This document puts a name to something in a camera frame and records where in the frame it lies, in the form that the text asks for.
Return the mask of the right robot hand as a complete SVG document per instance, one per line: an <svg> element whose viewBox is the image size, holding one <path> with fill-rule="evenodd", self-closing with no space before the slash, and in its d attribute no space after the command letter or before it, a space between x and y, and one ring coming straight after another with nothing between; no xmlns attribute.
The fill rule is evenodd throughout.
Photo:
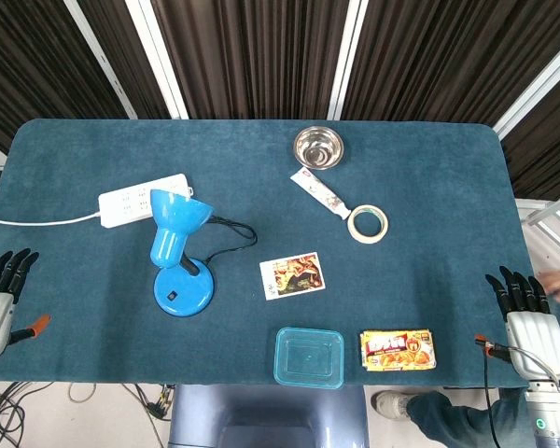
<svg viewBox="0 0 560 448"><path fill-rule="evenodd" d="M528 382L560 383L560 324L550 309L548 296L534 276L525 277L505 266L503 279L485 276L502 315L507 342L490 342L477 335L475 343L488 357L512 364Z"/></svg>

